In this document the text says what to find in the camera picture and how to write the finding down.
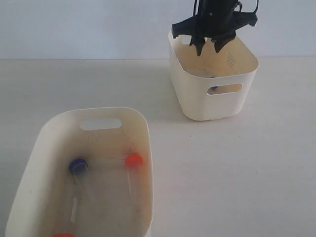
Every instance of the white table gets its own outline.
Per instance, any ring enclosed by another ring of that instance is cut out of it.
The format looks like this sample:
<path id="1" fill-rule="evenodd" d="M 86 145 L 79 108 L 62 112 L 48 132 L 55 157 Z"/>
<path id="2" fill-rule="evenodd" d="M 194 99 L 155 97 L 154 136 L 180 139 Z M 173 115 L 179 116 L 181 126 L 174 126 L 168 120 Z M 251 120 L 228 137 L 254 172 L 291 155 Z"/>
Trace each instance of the white table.
<path id="1" fill-rule="evenodd" d="M 239 115 L 195 122 L 168 60 L 0 61 L 0 236 L 41 127 L 127 106 L 148 120 L 154 237 L 314 237 L 316 58 L 263 58 Z"/>

